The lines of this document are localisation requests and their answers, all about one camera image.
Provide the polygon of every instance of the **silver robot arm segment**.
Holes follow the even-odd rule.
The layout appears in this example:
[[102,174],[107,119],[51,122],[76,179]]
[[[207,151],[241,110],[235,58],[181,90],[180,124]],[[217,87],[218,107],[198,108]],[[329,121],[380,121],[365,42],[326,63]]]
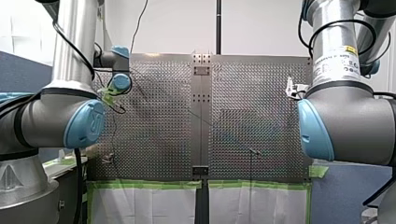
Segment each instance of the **silver robot arm segment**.
[[[98,0],[62,0],[57,15],[64,35],[91,64],[98,7]],[[58,184],[48,181],[38,148],[87,147],[96,142],[103,124],[104,106],[92,89],[90,69],[57,35],[51,83],[36,99],[0,117],[2,221],[57,223]]]
[[[370,63],[376,57],[394,21],[396,4],[387,2],[310,1],[306,15],[314,32],[326,28],[314,39],[314,81],[299,102],[306,155],[327,161],[396,165],[394,100],[375,99],[373,90],[361,82],[360,67],[360,63]],[[382,7],[388,10],[386,14],[380,13]],[[361,28],[357,41],[354,22],[349,22],[361,9],[378,40],[359,55],[358,49],[367,49],[373,40],[372,34]],[[381,20],[373,18],[380,15]]]

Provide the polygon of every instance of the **label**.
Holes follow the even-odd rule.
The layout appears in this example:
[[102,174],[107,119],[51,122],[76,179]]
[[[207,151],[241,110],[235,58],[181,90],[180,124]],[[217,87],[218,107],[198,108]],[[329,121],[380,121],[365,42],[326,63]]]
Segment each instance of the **label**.
[[331,50],[314,63],[314,76],[356,77],[361,75],[357,51],[349,46]]

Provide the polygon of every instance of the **white paper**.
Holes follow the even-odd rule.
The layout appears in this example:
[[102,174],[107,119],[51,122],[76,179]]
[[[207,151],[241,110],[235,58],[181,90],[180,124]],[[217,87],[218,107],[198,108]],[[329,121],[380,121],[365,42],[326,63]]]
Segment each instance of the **white paper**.
[[0,51],[5,53],[14,53],[14,48],[12,47],[12,37],[3,36],[0,37]]
[[92,224],[193,224],[195,189],[96,189]]
[[210,223],[305,224],[306,190],[209,190]]

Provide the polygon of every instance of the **wire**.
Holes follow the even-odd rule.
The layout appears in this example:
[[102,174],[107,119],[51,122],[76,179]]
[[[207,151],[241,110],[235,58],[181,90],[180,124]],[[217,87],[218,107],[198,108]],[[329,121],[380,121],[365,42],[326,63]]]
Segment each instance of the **wire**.
[[108,107],[110,107],[110,108],[111,108],[114,112],[116,112],[117,114],[125,114],[125,113],[126,113],[126,109],[125,109],[122,105],[120,105],[121,111],[116,110],[116,108],[114,108],[114,107],[111,106],[111,105],[109,105]]
[[363,206],[366,206],[369,203],[372,203],[375,199],[377,199],[381,194],[383,194],[387,189],[390,188],[396,182],[396,175],[393,176],[384,186],[382,186],[379,190],[377,190],[372,196],[370,196],[366,201],[363,202]]
[[302,27],[302,25],[303,25],[303,16],[304,16],[304,11],[305,11],[306,6],[307,6],[307,2],[306,2],[306,0],[304,0],[304,1],[303,1],[303,9],[301,10],[300,19],[299,19],[299,22],[298,22],[298,37],[300,38],[301,43],[302,43],[306,48],[309,49],[309,45],[304,41],[303,35],[302,35],[302,33],[301,33],[301,27]]
[[81,163],[81,152],[79,148],[74,149],[76,155],[76,166],[77,166],[77,205],[76,212],[74,216],[73,223],[78,224],[79,218],[81,215],[81,207],[82,207],[82,191],[83,191],[83,173],[82,173],[82,163]]
[[137,32],[139,31],[140,21],[142,20],[143,14],[145,13],[146,8],[148,7],[148,3],[149,3],[149,0],[146,0],[145,6],[143,7],[142,12],[140,13],[139,19],[137,20],[137,26],[136,26],[136,30],[134,31],[134,37],[132,37],[130,54],[132,54],[132,50],[134,49],[134,39],[136,38]]
[[103,67],[103,64],[102,64],[102,55],[103,55],[102,47],[100,47],[100,45],[99,45],[98,43],[96,43],[96,42],[95,42],[95,46],[99,48],[99,55],[96,56],[95,58],[98,59],[99,65],[100,65],[101,67]]
[[392,97],[393,99],[396,100],[396,94],[392,92],[385,92],[385,91],[375,91],[373,95],[379,95],[379,96],[388,96]]
[[88,59],[84,56],[84,54],[76,47],[76,45],[74,45],[65,35],[64,32],[61,31],[61,27],[59,26],[58,22],[53,21],[52,22],[52,26],[55,29],[56,33],[58,33],[58,35],[60,35],[62,37],[62,39],[64,41],[66,41],[67,44],[69,44],[69,46],[76,51],[76,53],[79,55],[79,57],[82,59],[82,61],[84,62],[84,64],[88,67],[88,69],[90,70],[91,76],[92,76],[92,80],[95,79],[95,71],[93,69],[93,66],[91,65],[90,61],[88,61]]
[[23,97],[18,97],[18,99],[16,99],[16,100],[18,100],[17,103],[15,103],[14,99],[10,102],[2,103],[1,108],[0,108],[0,119],[2,119],[5,115],[10,113],[11,111],[13,111],[21,106],[27,105],[30,102],[32,102],[33,100],[38,99],[40,97],[40,94],[41,94],[41,91],[36,93],[35,95],[25,95]]
[[98,73],[96,73],[96,76],[97,76],[98,79],[99,79],[100,85],[102,86],[102,88],[104,88],[104,87],[105,87],[105,84],[103,84],[102,78],[100,77],[100,75],[99,75]]
[[367,49],[363,50],[360,54],[366,53],[367,51],[369,51],[369,50],[374,46],[375,41],[376,41],[376,32],[375,32],[374,27],[373,27],[372,25],[370,25],[368,22],[366,22],[366,21],[360,21],[360,20],[355,20],[355,19],[331,21],[331,22],[329,22],[329,23],[327,23],[327,24],[321,26],[319,29],[317,29],[317,30],[314,32],[314,34],[312,35],[311,39],[309,40],[308,49],[309,49],[309,55],[311,56],[311,58],[314,58],[312,45],[314,44],[314,41],[315,41],[315,39],[317,38],[317,36],[318,36],[323,30],[329,28],[330,26],[332,26],[332,25],[334,25],[334,24],[336,24],[336,23],[340,23],[340,22],[354,22],[354,23],[361,24],[361,25],[367,27],[367,28],[370,30],[370,32],[372,33],[372,36],[373,36],[372,43],[370,44],[370,46],[369,46]]

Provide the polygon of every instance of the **pegboard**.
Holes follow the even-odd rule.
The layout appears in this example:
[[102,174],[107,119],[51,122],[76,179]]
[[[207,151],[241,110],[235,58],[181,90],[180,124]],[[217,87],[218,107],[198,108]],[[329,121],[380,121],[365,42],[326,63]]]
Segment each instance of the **pegboard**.
[[[190,180],[191,56],[133,58],[133,89],[120,98],[126,113],[107,109],[89,179]],[[107,83],[111,74],[100,76]],[[111,153],[114,162],[104,161]]]
[[[120,98],[127,112],[106,111],[89,179],[191,180],[192,166],[202,164],[209,179],[305,181],[310,160],[301,151],[297,104],[285,89],[288,76],[310,83],[308,59],[209,60],[199,77],[193,55],[134,55],[134,87]],[[99,75],[104,83],[111,77]],[[103,161],[111,153],[114,162]]]
[[297,104],[288,77],[310,83],[307,58],[214,56],[209,178],[303,182]]

